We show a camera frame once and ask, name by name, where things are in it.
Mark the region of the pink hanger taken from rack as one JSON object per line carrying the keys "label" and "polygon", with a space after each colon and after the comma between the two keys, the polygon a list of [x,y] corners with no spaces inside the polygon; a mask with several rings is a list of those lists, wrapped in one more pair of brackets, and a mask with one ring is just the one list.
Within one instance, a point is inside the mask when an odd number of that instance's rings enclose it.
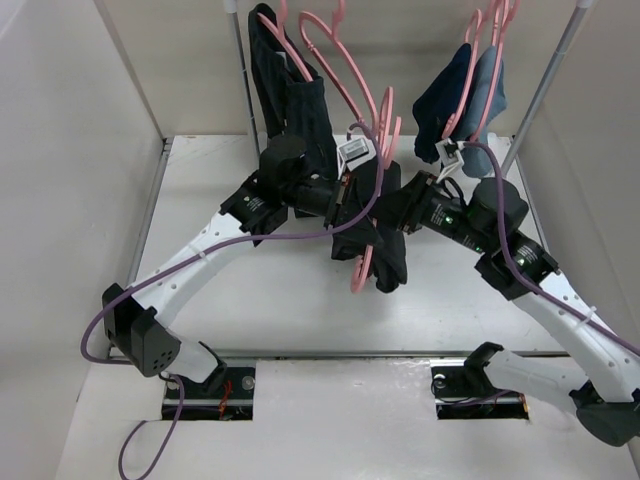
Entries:
{"label": "pink hanger taken from rack", "polygon": [[[376,160],[376,179],[374,190],[370,198],[370,202],[367,204],[364,215],[367,216],[369,210],[373,207],[375,201],[380,197],[382,192],[382,185],[384,182],[385,170],[389,168],[391,159],[389,155],[393,155],[394,149],[397,144],[397,138],[399,136],[400,127],[402,125],[402,119],[397,117],[395,119],[395,126],[393,132],[390,131],[390,123],[393,114],[395,91],[394,88],[388,86],[383,94],[381,101],[381,118],[379,119],[379,126],[375,133],[362,122],[356,123],[356,126],[363,132],[364,137],[374,148],[374,159]],[[367,244],[364,248],[364,252],[356,260],[351,280],[350,291],[353,294],[360,293],[367,279],[369,278],[370,267],[372,266],[374,253],[374,246]]]}

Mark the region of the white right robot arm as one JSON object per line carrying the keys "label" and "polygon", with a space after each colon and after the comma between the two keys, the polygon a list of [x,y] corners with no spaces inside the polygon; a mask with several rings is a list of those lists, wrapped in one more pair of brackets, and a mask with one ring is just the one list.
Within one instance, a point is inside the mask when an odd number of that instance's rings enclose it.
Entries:
{"label": "white right robot arm", "polygon": [[615,447],[639,435],[639,356],[576,294],[555,259],[519,227],[528,203],[510,182],[485,178],[469,201],[453,198],[435,178],[418,173],[399,192],[399,225],[422,227],[475,251],[481,278],[536,320],[576,362],[548,367],[485,342],[459,375],[472,395],[500,390],[533,396],[576,416],[600,441]]}

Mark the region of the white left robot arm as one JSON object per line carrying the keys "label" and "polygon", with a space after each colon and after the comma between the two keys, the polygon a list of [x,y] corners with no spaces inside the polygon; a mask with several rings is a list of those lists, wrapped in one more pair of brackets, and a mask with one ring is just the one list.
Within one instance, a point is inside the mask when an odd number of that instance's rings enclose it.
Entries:
{"label": "white left robot arm", "polygon": [[182,308],[226,266],[264,242],[299,240],[281,232],[292,209],[333,221],[338,183],[312,170],[306,142],[283,134],[271,140],[259,164],[201,231],[158,270],[127,288],[114,283],[103,295],[108,340],[144,377],[164,374],[189,381],[204,397],[223,387],[227,364],[202,341],[172,329]]}

